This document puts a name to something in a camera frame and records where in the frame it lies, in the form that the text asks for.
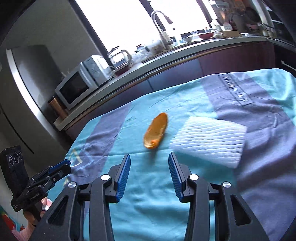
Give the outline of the person's left hand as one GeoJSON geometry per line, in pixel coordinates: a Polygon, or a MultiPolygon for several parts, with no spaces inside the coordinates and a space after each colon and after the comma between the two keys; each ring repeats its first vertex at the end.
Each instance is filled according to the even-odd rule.
{"type": "MultiPolygon", "coordinates": [[[[51,201],[51,199],[45,197],[41,200],[41,204],[42,204],[42,208],[41,208],[41,212],[39,213],[40,218],[42,218],[46,214],[49,207],[52,205],[52,201],[51,201]]],[[[25,230],[28,235],[31,235],[33,233],[35,227],[39,223],[39,221],[36,219],[36,217],[34,217],[34,215],[30,211],[23,211],[23,215],[26,218],[26,220],[28,221],[28,225],[25,228],[25,230]]]]}

